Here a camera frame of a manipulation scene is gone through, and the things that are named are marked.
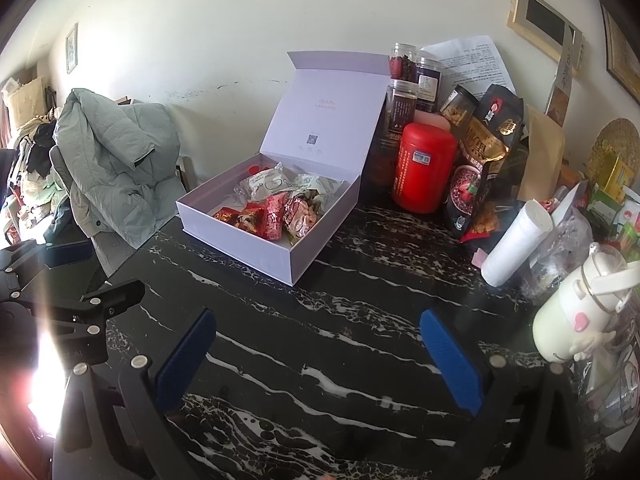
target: paper sheet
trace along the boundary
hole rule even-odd
[[[424,46],[422,50],[433,54],[444,66],[439,104],[447,99],[456,85],[464,86],[477,99],[492,84],[505,86],[516,93],[500,53],[489,36],[444,41]]]

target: black marble table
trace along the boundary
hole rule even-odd
[[[422,344],[422,311],[444,304],[483,351],[543,364],[533,307],[515,288],[489,290],[470,259],[438,222],[377,200],[354,209],[292,288],[190,237],[174,218],[110,277],[139,278],[148,292],[110,321],[101,367],[116,373],[137,354],[153,358],[187,314],[209,308],[218,335],[170,418],[205,475],[428,478],[470,419]],[[588,471],[603,450],[588,444]]]

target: pink heart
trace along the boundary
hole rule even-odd
[[[590,321],[587,315],[584,312],[578,312],[578,314],[575,315],[574,330],[576,332],[582,332],[589,326],[589,323]]]

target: red lid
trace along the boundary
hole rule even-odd
[[[432,124],[409,123],[402,131],[402,139],[412,143],[434,142],[445,146],[456,146],[458,141],[451,132],[443,130]]]

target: red jar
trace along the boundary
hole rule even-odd
[[[410,123],[402,131],[396,179],[396,203],[414,213],[436,211],[447,185],[458,142],[431,124]]]

